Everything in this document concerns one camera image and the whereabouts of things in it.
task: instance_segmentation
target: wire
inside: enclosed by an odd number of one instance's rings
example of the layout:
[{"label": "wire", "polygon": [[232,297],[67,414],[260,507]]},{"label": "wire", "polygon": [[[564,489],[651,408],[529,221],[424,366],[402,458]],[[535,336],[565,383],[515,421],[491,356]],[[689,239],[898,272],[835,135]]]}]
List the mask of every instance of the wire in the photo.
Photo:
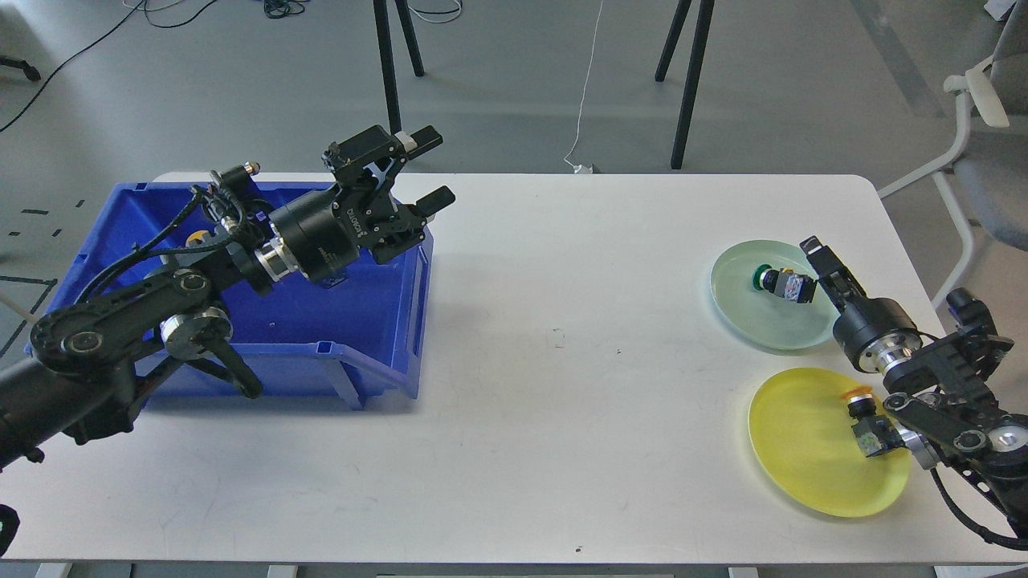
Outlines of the wire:
[{"label": "wire", "polygon": [[157,257],[160,255],[188,255],[189,253],[209,253],[211,251],[217,251],[223,247],[227,247],[229,243],[237,240],[243,236],[246,230],[247,221],[247,210],[240,202],[238,197],[234,194],[228,195],[228,201],[231,202],[232,208],[235,209],[235,217],[238,221],[238,226],[232,229],[232,232],[228,233],[228,237],[222,239],[221,241],[215,243],[214,245],[199,245],[196,247],[176,247],[174,249],[158,249],[156,251],[150,251],[146,254],[147,259],[150,257]]},{"label": "wire", "polygon": [[25,308],[17,304],[17,301],[8,297],[7,295],[4,295],[2,292],[0,292],[0,303],[7,305],[12,312],[16,313],[19,316],[22,317],[22,319],[28,321],[29,323],[35,323],[39,321],[38,317],[32,315],[31,312],[27,311]]},{"label": "wire", "polygon": [[[159,8],[149,8],[149,7],[147,7],[146,11],[148,11],[148,12],[159,12],[160,10],[167,10],[168,8],[171,8],[172,6],[178,6],[179,4],[181,4],[181,3],[185,2],[185,1],[186,0],[175,0],[175,2],[172,2],[171,4],[166,4],[166,5],[163,5],[163,6],[159,7]],[[143,11],[142,8],[139,8],[138,4],[137,4],[136,7],[133,7],[125,0],[121,0],[121,5],[124,6],[125,8],[132,8],[133,10],[138,10],[140,12]]]},{"label": "wire", "polygon": [[75,298],[75,302],[81,303],[85,299],[89,298],[89,295],[103,291],[121,274],[128,270],[137,263],[150,258],[152,256],[149,254],[150,249],[156,247],[158,243],[163,241],[169,234],[172,233],[173,230],[178,228],[178,226],[182,224],[182,222],[185,221],[193,211],[196,210],[196,207],[199,206],[199,203],[204,197],[204,189],[193,185],[189,187],[189,190],[193,193],[192,198],[186,203],[182,210],[179,211],[179,214],[176,215],[175,218],[172,219],[167,226],[164,226],[164,228],[160,229],[160,231],[158,231],[153,239],[146,242],[145,245],[133,250],[132,253],[128,253],[124,257],[121,257],[120,259],[107,265],[104,270],[97,274],[97,276],[89,281],[82,291],[79,292],[78,297]]},{"label": "wire", "polygon": [[578,146],[579,136],[582,134],[582,110],[585,108],[585,91],[589,87],[589,74],[592,72],[592,59],[596,56],[596,33],[599,32],[599,16],[602,13],[603,0],[599,0],[599,10],[596,12],[596,27],[592,31],[592,49],[589,52],[589,68],[585,71],[585,83],[582,84],[582,102],[579,103],[579,119],[578,124],[575,127],[575,142],[572,144],[572,149],[564,155],[564,162],[566,162],[572,169],[577,169],[577,167],[571,160],[567,160],[567,157],[575,152],[575,147]]},{"label": "wire", "polygon": [[310,0],[264,0],[264,15],[276,21],[307,11],[303,4]]},{"label": "wire", "polygon": [[147,7],[147,5],[150,3],[150,0],[143,0],[142,2],[140,2],[140,4],[143,5],[143,15],[146,16],[146,22],[150,23],[150,26],[152,26],[154,28],[164,28],[164,29],[168,29],[168,28],[178,28],[180,26],[185,26],[185,25],[191,23],[192,21],[196,20],[196,16],[200,15],[200,13],[203,13],[204,10],[208,9],[209,7],[211,7],[211,4],[214,4],[218,0],[211,0],[207,4],[204,4],[204,6],[200,9],[196,10],[196,13],[193,14],[192,16],[190,16],[189,20],[180,22],[178,24],[172,24],[172,25],[153,24],[153,21],[150,20],[150,12],[156,12],[157,10],[151,10],[150,8]]},{"label": "wire", "polygon": [[[425,22],[427,22],[429,24],[449,24],[449,23],[455,21],[456,19],[461,17],[461,14],[464,13],[464,0],[452,0],[452,2],[454,4],[456,4],[456,8],[453,8],[452,10],[432,11],[432,10],[419,10],[417,8],[413,8],[413,7],[410,7],[410,6],[408,6],[408,7],[410,8],[411,12],[414,12],[415,16],[421,19],[423,21],[425,21]],[[445,16],[445,15],[448,15],[448,14],[453,14],[453,17],[447,19],[447,20],[439,20],[439,21],[429,20],[429,19],[425,17],[427,15],[431,15],[431,16]]]},{"label": "wire", "polygon": [[7,129],[10,129],[11,124],[13,124],[14,122],[17,122],[17,119],[21,118],[22,115],[24,115],[29,110],[29,107],[31,107],[34,102],[36,102],[36,99],[39,98],[39,95],[43,94],[43,91],[46,88],[47,84],[49,84],[50,80],[52,80],[53,77],[57,76],[57,74],[59,72],[61,72],[61,69],[64,68],[65,65],[67,65],[68,63],[70,63],[71,61],[73,61],[75,59],[75,57],[81,55],[82,52],[88,50],[89,48],[96,46],[97,44],[100,44],[101,40],[103,40],[104,38],[107,38],[111,34],[114,34],[114,31],[117,30],[117,29],[119,29],[119,28],[121,28],[121,25],[123,25],[126,20],[131,19],[132,15],[135,14],[136,11],[139,9],[139,7],[146,3],[146,1],[147,0],[140,0],[139,3],[136,4],[136,8],[133,9],[127,14],[125,14],[125,16],[123,19],[121,19],[120,21],[118,21],[118,24],[114,25],[114,28],[108,30],[106,34],[104,34],[100,38],[97,38],[96,40],[94,40],[93,43],[90,43],[88,46],[86,46],[86,47],[82,48],[81,50],[75,52],[74,55],[68,57],[68,60],[66,60],[65,62],[61,63],[60,66],[58,66],[57,68],[54,68],[53,72],[51,72],[50,75],[46,77],[46,81],[43,82],[43,85],[40,86],[39,89],[36,91],[36,94],[33,95],[32,99],[29,100],[29,103],[27,105],[25,105],[25,107],[23,107],[22,110],[19,111],[17,114],[14,115],[14,118],[11,118],[6,124],[4,124],[3,127],[0,127],[0,133],[3,133]]},{"label": "wire", "polygon": [[939,493],[943,496],[943,501],[946,502],[947,506],[949,506],[950,511],[958,520],[960,520],[960,523],[967,528],[967,530],[978,534],[988,544],[996,544],[1012,550],[1028,550],[1028,540],[1023,538],[1011,538],[1009,536],[996,534],[988,528],[976,522],[970,518],[970,516],[965,514],[964,511],[957,506],[956,502],[953,501],[953,498],[950,497],[949,492],[946,491],[946,486],[943,485],[943,480],[939,477],[939,472],[935,471],[935,468],[931,468],[931,479],[935,480],[935,487],[939,489]]}]

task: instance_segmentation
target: concrete floor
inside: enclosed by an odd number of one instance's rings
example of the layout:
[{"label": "concrete floor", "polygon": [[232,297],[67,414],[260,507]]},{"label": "concrete floor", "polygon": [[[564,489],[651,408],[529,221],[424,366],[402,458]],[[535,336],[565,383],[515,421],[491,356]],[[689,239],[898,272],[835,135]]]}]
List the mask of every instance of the concrete floor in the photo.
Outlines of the concrete floor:
[{"label": "concrete floor", "polygon": [[[943,80],[987,56],[1001,31],[981,4],[719,3],[685,172],[851,173],[888,184],[949,146],[952,100]],[[179,22],[201,5],[186,0],[153,20]],[[387,124],[370,3],[307,7],[270,21],[256,2],[219,2],[174,30],[137,14],[69,64],[0,134],[0,291],[35,304],[47,287],[10,278],[60,280],[115,182],[244,160],[320,171],[327,143]],[[597,0],[479,0],[448,25],[415,20],[424,78],[410,73],[394,13],[404,127],[432,123],[446,141],[408,171],[568,172],[562,158],[575,139],[598,8]],[[604,1],[577,162],[607,173],[671,172],[688,32],[668,79],[654,82],[653,71],[672,11],[666,0]],[[0,0],[0,52],[28,59],[45,78],[125,13],[116,0]],[[0,123],[37,86],[0,70]],[[885,206],[930,295],[959,253],[942,202],[922,182]],[[831,239],[830,230],[811,232]],[[1028,255],[993,244],[965,282],[1000,331],[1022,344],[990,382],[1012,410],[1028,408],[1028,355],[1019,354],[1028,341],[1025,279]],[[19,324],[0,309],[0,337],[13,335],[0,366],[25,341]],[[888,575],[911,570],[895,572]]]}]

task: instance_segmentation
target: robotic arm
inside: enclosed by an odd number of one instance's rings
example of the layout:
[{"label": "robotic arm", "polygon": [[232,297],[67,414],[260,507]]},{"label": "robotic arm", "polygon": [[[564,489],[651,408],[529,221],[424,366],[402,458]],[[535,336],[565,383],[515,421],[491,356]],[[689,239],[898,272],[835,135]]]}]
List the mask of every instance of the robotic arm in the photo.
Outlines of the robotic arm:
[{"label": "robotic arm", "polygon": [[[1028,416],[999,407],[985,381],[1014,341],[996,336],[985,304],[965,289],[947,296],[955,332],[934,338],[918,331],[892,299],[869,298],[836,254],[816,237],[800,244],[832,303],[833,327],[853,368],[881,373],[889,396],[876,414],[870,392],[848,398],[853,433],[868,457],[908,448],[932,477],[944,500],[986,542],[1028,550]],[[922,336],[932,341],[924,345]],[[1018,538],[977,525],[950,499],[937,464],[953,468],[1007,518]]]},{"label": "robotic arm", "polygon": [[[257,165],[212,172],[214,182],[193,187],[192,201],[157,237],[104,269],[75,304],[32,327],[31,358],[0,371],[0,468],[22,456],[41,462],[39,444],[58,432],[81,445],[132,431],[149,396],[185,364],[234,384],[248,398],[260,396],[260,381],[228,344],[232,325],[220,292],[246,281],[263,295],[297,270],[331,286],[345,279],[362,248],[384,263],[416,246],[453,193],[440,187],[403,205],[391,189],[409,159],[441,143],[432,127],[409,136],[372,127],[329,145],[323,159],[332,186],[279,208],[260,197],[251,179]],[[200,205],[217,223],[213,233],[194,234],[186,247],[154,249]],[[101,293],[153,257],[161,264],[145,279]],[[169,357],[138,375],[136,362],[161,349]],[[2,554],[16,528],[13,510],[0,506],[0,522]]]}]

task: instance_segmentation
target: white tabletop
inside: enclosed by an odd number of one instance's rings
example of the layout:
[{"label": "white tabletop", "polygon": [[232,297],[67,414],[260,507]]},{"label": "white tabletop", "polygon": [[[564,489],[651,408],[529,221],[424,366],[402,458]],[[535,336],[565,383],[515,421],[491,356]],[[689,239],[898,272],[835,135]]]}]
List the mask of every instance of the white tabletop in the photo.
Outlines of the white tabletop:
[{"label": "white tabletop", "polygon": [[160,400],[132,434],[83,447],[59,436],[45,464],[0,476],[25,520],[8,557],[1023,562],[964,530],[916,466],[890,508],[840,519],[773,487],[749,447],[746,409],[770,375],[880,380],[834,341],[777,355],[729,331],[706,284],[728,247],[817,234],[869,294],[942,332],[868,181],[403,174],[395,193],[442,184],[457,202],[431,225],[419,399],[364,412]]}]

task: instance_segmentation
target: blue plastic bin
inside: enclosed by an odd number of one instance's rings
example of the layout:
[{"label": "blue plastic bin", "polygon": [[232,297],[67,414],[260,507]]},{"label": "blue plastic bin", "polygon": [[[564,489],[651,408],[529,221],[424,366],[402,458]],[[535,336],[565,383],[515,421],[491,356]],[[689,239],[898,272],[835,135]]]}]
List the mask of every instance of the blue plastic bin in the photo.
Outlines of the blue plastic bin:
[{"label": "blue plastic bin", "polygon": [[[105,266],[160,230],[190,198],[193,183],[122,183],[114,187],[86,236],[50,309],[71,304]],[[264,198],[280,206],[322,183],[258,183]],[[182,246],[211,223],[197,210],[161,247]],[[338,396],[361,409],[369,396],[400,389],[417,397],[421,337],[432,261],[432,236],[393,261],[379,265],[362,251],[346,267],[348,279],[331,289],[299,273],[274,284],[266,296],[246,282],[223,292],[234,334],[231,342],[264,384],[269,396]],[[139,281],[159,264],[140,263],[119,278]],[[164,356],[137,365],[149,370]],[[192,367],[179,369],[158,396],[238,395],[229,384]]]}]

